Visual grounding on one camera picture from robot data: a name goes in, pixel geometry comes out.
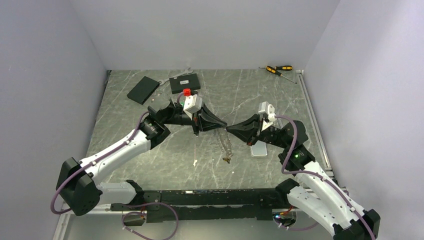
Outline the large metal keyring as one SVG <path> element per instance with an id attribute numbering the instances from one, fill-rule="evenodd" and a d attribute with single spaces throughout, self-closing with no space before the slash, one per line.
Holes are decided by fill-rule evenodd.
<path id="1" fill-rule="evenodd" d="M 214 130 L 214 135 L 222 152 L 222 160 L 230 164 L 233 153 L 229 133 L 224 128 L 218 128 Z"/>

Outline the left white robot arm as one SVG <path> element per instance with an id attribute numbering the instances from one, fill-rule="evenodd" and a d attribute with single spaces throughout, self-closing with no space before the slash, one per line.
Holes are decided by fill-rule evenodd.
<path id="1" fill-rule="evenodd" d="M 144 203 L 143 190 L 135 182 L 105 184 L 103 180 L 129 160 L 160 145 L 170 134 L 167 125 L 191 126 L 193 133 L 225 128 L 227 123 L 202 103 L 192 112 L 177 102 L 160 110 L 148 107 L 134 127 L 121 140 L 106 149 L 75 160 L 65 160 L 60 169 L 56 192 L 50 203 L 55 214 L 72 211 L 76 216 L 90 212 L 97 205 L 122 203 L 131 210 Z"/>

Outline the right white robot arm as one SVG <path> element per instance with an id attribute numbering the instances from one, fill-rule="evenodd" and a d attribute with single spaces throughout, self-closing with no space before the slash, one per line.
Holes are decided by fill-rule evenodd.
<path id="1" fill-rule="evenodd" d="M 264 117 L 254 114 L 226 127 L 226 131 L 249 146 L 261 141 L 283 149 L 278 156 L 281 172 L 294 178 L 275 188 L 280 207 L 291 205 L 302 210 L 334 240 L 377 239 L 380 215 L 374 209 L 364 209 L 328 176 L 304 146 L 308 136 L 301 121 L 271 113 Z"/>

